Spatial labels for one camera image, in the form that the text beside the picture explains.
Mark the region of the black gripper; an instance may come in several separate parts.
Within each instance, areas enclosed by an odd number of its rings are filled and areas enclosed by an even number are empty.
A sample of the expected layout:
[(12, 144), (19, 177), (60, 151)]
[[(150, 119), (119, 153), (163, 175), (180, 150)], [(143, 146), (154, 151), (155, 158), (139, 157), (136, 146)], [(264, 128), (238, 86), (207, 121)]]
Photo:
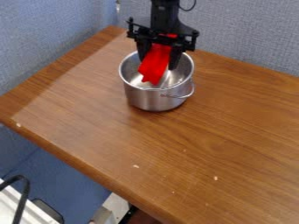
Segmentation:
[(194, 51), (199, 31), (179, 19), (178, 10), (151, 10), (150, 17), (127, 20), (127, 36), (136, 42), (139, 59), (144, 60), (152, 44), (172, 46), (168, 69), (178, 67), (183, 52)]

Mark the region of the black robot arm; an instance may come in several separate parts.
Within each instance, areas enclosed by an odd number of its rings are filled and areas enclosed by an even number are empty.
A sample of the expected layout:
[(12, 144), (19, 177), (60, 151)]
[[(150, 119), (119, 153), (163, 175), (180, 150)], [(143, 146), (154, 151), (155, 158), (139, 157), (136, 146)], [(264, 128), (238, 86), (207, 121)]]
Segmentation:
[(159, 44), (171, 48), (168, 69), (178, 67), (180, 57), (186, 51), (194, 51), (199, 31), (186, 25), (179, 19), (180, 0), (151, 0), (151, 17), (131, 17), (127, 36), (135, 40), (139, 59), (144, 57), (154, 46)]

